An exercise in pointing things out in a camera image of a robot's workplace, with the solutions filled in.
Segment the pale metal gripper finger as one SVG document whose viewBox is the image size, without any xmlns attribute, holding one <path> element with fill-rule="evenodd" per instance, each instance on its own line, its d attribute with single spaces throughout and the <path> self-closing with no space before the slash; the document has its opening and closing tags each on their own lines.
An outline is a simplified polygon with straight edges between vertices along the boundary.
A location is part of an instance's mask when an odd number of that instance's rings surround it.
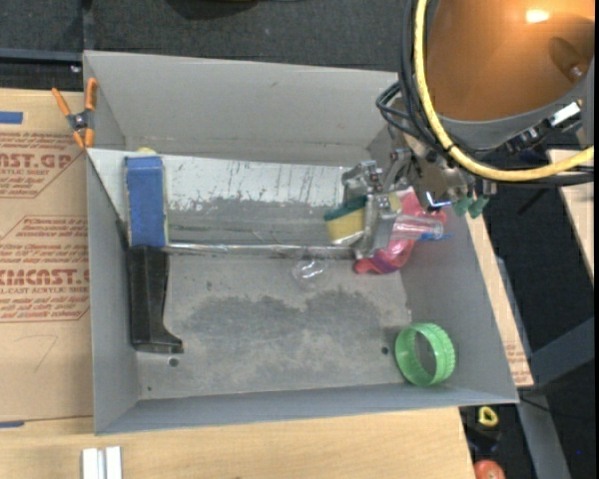
<svg viewBox="0 0 599 479">
<path fill-rule="evenodd" d="M 374 160 L 360 162 L 341 176 L 343 201 L 351 203 L 383 191 L 382 169 Z"/>
<path fill-rule="evenodd" d="M 353 246 L 355 257 L 371 257 L 386 248 L 401 213 L 397 194 L 368 195 L 363 207 L 362 236 Z"/>
</svg>

